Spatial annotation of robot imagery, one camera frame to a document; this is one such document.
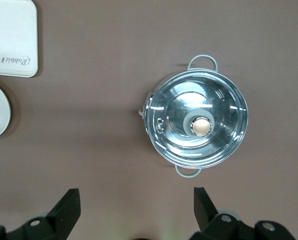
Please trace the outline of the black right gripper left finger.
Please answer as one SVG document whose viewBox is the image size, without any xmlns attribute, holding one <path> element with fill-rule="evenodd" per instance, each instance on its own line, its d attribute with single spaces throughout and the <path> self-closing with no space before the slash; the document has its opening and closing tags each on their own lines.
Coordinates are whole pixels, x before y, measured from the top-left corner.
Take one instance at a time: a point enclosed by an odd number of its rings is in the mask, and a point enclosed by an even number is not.
<svg viewBox="0 0 298 240">
<path fill-rule="evenodd" d="M 46 215 L 30 219 L 23 225 L 25 240 L 67 239 L 81 214 L 79 189 L 69 189 Z"/>
</svg>

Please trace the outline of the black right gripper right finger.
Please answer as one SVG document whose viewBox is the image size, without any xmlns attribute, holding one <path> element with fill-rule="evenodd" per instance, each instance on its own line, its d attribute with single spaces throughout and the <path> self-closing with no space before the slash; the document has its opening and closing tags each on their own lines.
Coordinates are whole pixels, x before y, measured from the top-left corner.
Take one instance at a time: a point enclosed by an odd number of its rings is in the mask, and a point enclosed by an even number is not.
<svg viewBox="0 0 298 240">
<path fill-rule="evenodd" d="M 205 188 L 194 188 L 194 214 L 199 231 L 192 240 L 254 240 L 255 230 L 231 213 L 220 213 Z"/>
</svg>

